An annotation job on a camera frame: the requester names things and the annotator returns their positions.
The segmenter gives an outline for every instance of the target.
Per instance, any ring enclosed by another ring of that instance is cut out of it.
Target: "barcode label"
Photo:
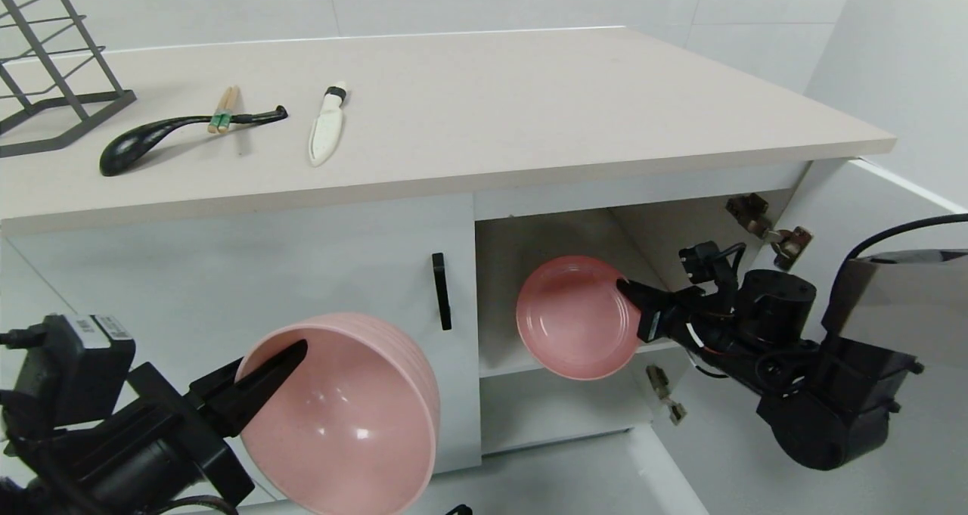
[[[118,322],[117,318],[109,315],[94,315],[94,319],[101,325],[101,329],[110,337],[112,340],[130,340],[131,334],[128,330],[124,329],[124,326]]]
[[[84,349],[110,349],[111,341],[93,318],[87,315],[64,315],[64,318],[77,333]]]

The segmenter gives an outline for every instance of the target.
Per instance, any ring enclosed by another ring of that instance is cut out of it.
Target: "cabinet hinge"
[[[770,203],[757,194],[731,197],[726,201],[726,211],[733,215],[741,228],[769,243],[777,253],[774,266],[782,271],[789,271],[810,244],[810,240],[813,240],[813,234],[802,226],[774,229],[774,223],[765,216],[768,208]]]
[[[646,366],[646,375],[649,377],[649,382],[653,387],[653,391],[659,398],[659,401],[663,405],[667,405],[669,408],[669,419],[672,420],[674,425],[678,426],[678,423],[685,419],[685,407],[670,398],[671,392],[669,391],[669,378],[666,376],[665,371],[658,366]]]

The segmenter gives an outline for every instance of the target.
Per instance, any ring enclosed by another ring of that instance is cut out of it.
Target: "countertop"
[[[67,149],[0,160],[5,234],[856,157],[895,142],[795,92],[625,28],[232,43],[106,57],[138,101]],[[38,68],[12,70],[22,81],[39,78]],[[334,156],[312,168],[310,126],[338,80],[350,93],[343,136]],[[156,119],[209,115],[231,84],[240,86],[245,112],[281,104],[290,118],[225,136],[188,126],[138,168],[101,177],[98,159],[113,137]],[[72,86],[108,89],[97,64]],[[0,115],[14,107],[0,104]],[[14,138],[17,130],[4,137]]]

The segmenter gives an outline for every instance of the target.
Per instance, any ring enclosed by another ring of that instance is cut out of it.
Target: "dish rack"
[[[0,57],[0,81],[3,81],[3,84],[9,90],[7,94],[0,95],[0,101],[17,99],[21,107],[20,111],[0,121],[0,136],[9,133],[11,129],[26,122],[31,116],[35,116],[39,112],[51,108],[70,106],[77,115],[77,118],[79,118],[79,121],[72,128],[67,129],[61,135],[55,137],[29,142],[4,144],[0,146],[0,157],[20,156],[21,154],[33,154],[45,152],[46,150],[62,149],[62,147],[66,147],[70,143],[80,139],[87,132],[90,132],[91,129],[96,128],[100,123],[106,121],[106,119],[136,99],[135,93],[131,90],[121,88],[117,78],[111,73],[111,69],[107,66],[104,56],[101,56],[104,46],[95,44],[94,40],[91,39],[91,35],[87,32],[83,23],[85,16],[77,14],[73,5],[70,4],[70,0],[59,0],[63,5],[65,13],[63,16],[35,20],[28,19],[24,15],[23,9],[40,1],[44,0],[0,0],[5,10],[5,12],[0,13],[0,33],[16,33],[19,30],[29,46],[27,50],[20,54],[15,54],[11,57]],[[45,36],[38,34],[36,26],[39,23],[54,22],[63,22],[64,25],[59,26],[52,33],[46,33]],[[46,50],[45,44],[51,42],[54,37],[68,32],[69,29],[76,29],[77,33],[82,37],[84,46],[54,51]],[[52,59],[52,56],[59,56],[59,54],[77,56],[79,61],[65,73],[62,73]],[[31,57],[35,57],[44,66],[46,73],[51,75],[53,83],[46,88],[42,88],[42,90],[25,92],[21,88],[21,85],[18,85],[17,81],[14,80],[10,67],[15,61],[29,60]],[[70,75],[77,73],[80,68],[86,66],[87,63],[90,63],[91,60],[96,60],[99,66],[101,66],[101,70],[104,71],[104,76],[107,77],[107,81],[112,88],[110,92],[76,94],[70,90],[67,79],[70,78]],[[34,98],[51,94],[55,89],[60,92],[60,97],[40,98],[38,101],[32,101]],[[97,109],[96,112],[89,113],[84,108],[86,104],[105,105]]]

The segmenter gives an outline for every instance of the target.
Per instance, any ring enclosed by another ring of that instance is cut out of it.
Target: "pink bowl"
[[[315,316],[270,333],[236,380],[297,340],[303,362],[242,431],[256,466],[324,515],[400,513],[427,487],[440,394],[407,334],[373,316]]]
[[[615,281],[622,273],[587,256],[563,256],[535,270],[518,295],[518,333],[542,366],[574,380],[622,369],[638,349],[641,313]]]

